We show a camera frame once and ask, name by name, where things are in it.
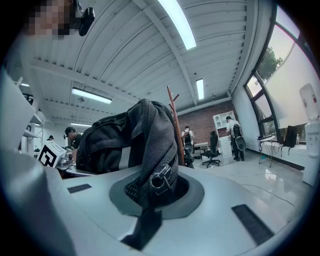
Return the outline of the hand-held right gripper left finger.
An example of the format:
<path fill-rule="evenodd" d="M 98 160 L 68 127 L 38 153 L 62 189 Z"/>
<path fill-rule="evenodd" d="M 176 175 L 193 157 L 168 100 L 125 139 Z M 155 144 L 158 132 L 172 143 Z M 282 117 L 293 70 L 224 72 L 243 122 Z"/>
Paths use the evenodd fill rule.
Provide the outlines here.
<path fill-rule="evenodd" d="M 141 255 L 80 209 L 56 168 L 28 154 L 0 149 L 0 189 L 19 228 L 46 255 Z"/>

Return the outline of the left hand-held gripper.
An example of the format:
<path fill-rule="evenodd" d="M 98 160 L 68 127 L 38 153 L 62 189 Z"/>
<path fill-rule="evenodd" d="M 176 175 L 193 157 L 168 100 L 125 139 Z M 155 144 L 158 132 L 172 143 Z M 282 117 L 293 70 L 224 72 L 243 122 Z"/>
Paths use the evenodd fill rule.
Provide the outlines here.
<path fill-rule="evenodd" d="M 73 163 L 73 150 L 71 147 L 61 147 L 53 140 L 46 140 L 37 159 L 47 167 L 58 170 L 67 170 Z"/>

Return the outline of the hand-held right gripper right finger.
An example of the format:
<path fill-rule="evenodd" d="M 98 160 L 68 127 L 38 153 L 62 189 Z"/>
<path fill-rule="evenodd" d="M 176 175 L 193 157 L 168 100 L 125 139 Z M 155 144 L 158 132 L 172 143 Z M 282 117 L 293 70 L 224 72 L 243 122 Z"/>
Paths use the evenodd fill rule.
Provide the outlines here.
<path fill-rule="evenodd" d="M 267 256 L 289 231 L 288 221 L 237 182 L 204 170 L 182 167 L 181 174 L 198 180 L 204 198 L 195 211 L 164 220 L 144 247 L 147 256 Z M 268 228 L 263 243 L 255 242 L 235 211 L 246 205 Z"/>

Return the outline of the brown wooden coat rack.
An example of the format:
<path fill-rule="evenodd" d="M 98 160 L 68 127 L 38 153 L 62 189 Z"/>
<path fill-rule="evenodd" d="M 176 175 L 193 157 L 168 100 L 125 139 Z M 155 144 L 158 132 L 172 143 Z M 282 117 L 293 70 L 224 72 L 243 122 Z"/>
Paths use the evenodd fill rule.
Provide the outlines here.
<path fill-rule="evenodd" d="M 171 89 L 169 86 L 166 87 L 168 96 L 169 96 L 169 107 L 172 110 L 173 120 L 174 120 L 174 130 L 176 133 L 176 141 L 177 141 L 177 152 L 178 152 L 178 162 L 180 166 L 185 167 L 185 157 L 184 157 L 184 148 L 183 148 L 183 141 L 181 137 L 181 131 L 180 131 L 180 125 L 178 121 L 178 116 L 176 112 L 176 106 L 175 106 L 175 100 L 179 97 L 179 94 L 177 94 L 175 97 L 173 97 L 173 94 L 171 92 Z"/>

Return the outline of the black backpack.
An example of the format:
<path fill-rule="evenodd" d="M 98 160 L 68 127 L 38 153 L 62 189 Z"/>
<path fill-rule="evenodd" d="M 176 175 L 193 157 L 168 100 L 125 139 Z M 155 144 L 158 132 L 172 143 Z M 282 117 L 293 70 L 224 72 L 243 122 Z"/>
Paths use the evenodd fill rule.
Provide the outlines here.
<path fill-rule="evenodd" d="M 75 162 L 79 170 L 94 174 L 141 166 L 138 177 L 120 193 L 142 209 L 133 233 L 122 240 L 137 250 L 161 227 L 162 210 L 189 190 L 188 182 L 178 174 L 178 146 L 170 112 L 149 99 L 96 121 L 82 134 Z"/>

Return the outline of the grey table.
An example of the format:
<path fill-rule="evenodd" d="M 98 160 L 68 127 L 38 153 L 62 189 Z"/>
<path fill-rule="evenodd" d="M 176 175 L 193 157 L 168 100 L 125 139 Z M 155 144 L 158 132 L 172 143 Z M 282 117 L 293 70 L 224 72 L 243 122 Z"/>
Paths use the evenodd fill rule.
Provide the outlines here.
<path fill-rule="evenodd" d="M 63 165 L 57 164 L 55 168 L 59 171 L 63 179 L 71 179 L 71 178 L 79 178 L 79 177 L 96 175 L 96 173 L 94 172 L 88 172 L 88 171 L 77 169 L 75 162 L 72 162 L 72 163 L 70 162 Z"/>

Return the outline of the black office chair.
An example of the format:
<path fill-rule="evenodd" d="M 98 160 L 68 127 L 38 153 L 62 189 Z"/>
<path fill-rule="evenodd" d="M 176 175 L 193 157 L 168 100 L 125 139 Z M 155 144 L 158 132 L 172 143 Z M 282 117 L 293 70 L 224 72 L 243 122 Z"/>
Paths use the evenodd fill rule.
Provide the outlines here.
<path fill-rule="evenodd" d="M 221 161 L 219 159 L 215 159 L 220 154 L 217 149 L 217 145 L 218 145 L 218 135 L 215 131 L 212 131 L 210 133 L 210 150 L 207 150 L 207 151 L 201 153 L 202 157 L 209 158 L 208 161 L 202 162 L 202 165 L 207 164 L 207 166 L 206 166 L 207 169 L 211 165 L 216 165 L 218 167 L 220 166 Z"/>

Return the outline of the white small desk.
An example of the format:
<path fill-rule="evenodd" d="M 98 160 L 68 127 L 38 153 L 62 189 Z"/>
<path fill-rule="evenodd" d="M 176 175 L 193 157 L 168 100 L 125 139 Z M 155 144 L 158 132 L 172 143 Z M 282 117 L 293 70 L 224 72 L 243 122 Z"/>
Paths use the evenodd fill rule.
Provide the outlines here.
<path fill-rule="evenodd" d="M 194 158 L 201 159 L 202 154 L 206 151 L 209 151 L 210 147 L 208 142 L 202 142 L 202 143 L 195 144 L 193 149 L 194 149 L 194 152 L 193 152 Z"/>

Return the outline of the grey oval back-worn device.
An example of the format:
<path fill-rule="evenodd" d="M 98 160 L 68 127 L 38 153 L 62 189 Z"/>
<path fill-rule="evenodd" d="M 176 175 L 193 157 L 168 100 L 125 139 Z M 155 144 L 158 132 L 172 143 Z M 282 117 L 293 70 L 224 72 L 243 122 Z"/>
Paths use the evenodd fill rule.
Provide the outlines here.
<path fill-rule="evenodd" d="M 231 130 L 232 137 L 235 139 L 235 144 L 239 151 L 246 150 L 246 142 L 243 137 L 242 128 L 238 124 L 234 124 Z"/>

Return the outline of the small round side table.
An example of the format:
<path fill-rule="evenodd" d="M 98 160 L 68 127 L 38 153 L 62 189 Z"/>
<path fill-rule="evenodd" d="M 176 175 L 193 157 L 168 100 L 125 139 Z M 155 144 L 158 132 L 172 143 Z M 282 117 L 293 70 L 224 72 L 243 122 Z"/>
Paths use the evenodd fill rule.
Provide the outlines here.
<path fill-rule="evenodd" d="M 274 139 L 275 135 L 263 136 L 257 139 L 258 142 L 258 150 L 259 150 L 259 161 L 260 164 L 262 162 L 262 158 L 266 157 L 269 160 L 269 167 L 271 168 L 273 165 L 273 156 L 274 156 Z"/>

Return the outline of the white drawer cabinet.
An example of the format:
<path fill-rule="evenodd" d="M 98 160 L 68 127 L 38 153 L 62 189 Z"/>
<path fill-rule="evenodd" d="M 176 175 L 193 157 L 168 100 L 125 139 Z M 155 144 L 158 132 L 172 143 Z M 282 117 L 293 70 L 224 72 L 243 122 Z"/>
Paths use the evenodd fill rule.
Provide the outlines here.
<path fill-rule="evenodd" d="M 230 136 L 227 134 L 227 116 L 230 116 L 232 119 L 235 118 L 233 111 L 227 111 L 225 113 L 214 115 L 214 127 L 218 136 L 218 149 L 222 154 L 223 158 L 233 158 L 233 147 Z"/>

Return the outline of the white water dispenser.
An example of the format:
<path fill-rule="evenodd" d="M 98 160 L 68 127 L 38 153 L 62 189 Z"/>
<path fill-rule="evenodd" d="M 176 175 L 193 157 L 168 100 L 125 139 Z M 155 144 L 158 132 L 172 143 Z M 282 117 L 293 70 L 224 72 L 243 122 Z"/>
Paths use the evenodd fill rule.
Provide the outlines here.
<path fill-rule="evenodd" d="M 312 120 L 305 125 L 306 165 L 302 180 L 311 187 L 316 183 L 320 164 L 320 120 Z"/>

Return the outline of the black framed window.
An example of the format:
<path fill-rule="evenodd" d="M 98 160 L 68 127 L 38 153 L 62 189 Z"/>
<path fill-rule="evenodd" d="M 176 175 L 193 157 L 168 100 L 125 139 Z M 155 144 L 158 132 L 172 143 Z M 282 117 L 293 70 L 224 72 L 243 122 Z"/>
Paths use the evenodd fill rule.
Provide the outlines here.
<path fill-rule="evenodd" d="M 316 57 L 302 30 L 298 28 L 277 2 L 272 1 L 270 4 L 271 14 L 267 22 L 265 42 L 248 80 L 244 84 L 244 89 L 255 112 L 260 134 L 265 137 L 275 135 L 275 140 L 281 143 L 281 128 L 279 128 L 276 113 L 265 84 L 285 60 L 293 44 L 297 44 L 302 49 L 313 65 L 319 79 L 320 64 L 316 61 Z M 297 127 L 296 141 L 298 143 L 306 142 L 306 124 L 294 126 Z"/>

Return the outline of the clear water dispenser bottle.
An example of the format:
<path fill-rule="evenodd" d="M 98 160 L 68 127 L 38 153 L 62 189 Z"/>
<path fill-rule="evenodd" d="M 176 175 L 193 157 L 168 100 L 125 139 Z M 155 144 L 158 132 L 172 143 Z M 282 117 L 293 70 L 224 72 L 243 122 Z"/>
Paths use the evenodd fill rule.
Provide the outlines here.
<path fill-rule="evenodd" d="M 299 89 L 302 105 L 307 118 L 310 121 L 320 119 L 320 107 L 314 89 L 310 83 L 305 84 Z"/>

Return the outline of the white roller blind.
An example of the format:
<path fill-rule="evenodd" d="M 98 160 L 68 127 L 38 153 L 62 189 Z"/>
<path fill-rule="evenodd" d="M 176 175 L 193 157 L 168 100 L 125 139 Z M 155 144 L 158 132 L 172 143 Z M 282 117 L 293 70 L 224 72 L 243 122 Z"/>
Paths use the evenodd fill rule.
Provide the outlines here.
<path fill-rule="evenodd" d="M 316 99 L 305 108 L 300 89 L 310 84 Z M 298 126 L 320 118 L 320 79 L 303 50 L 294 43 L 280 67 L 265 84 L 279 128 Z"/>

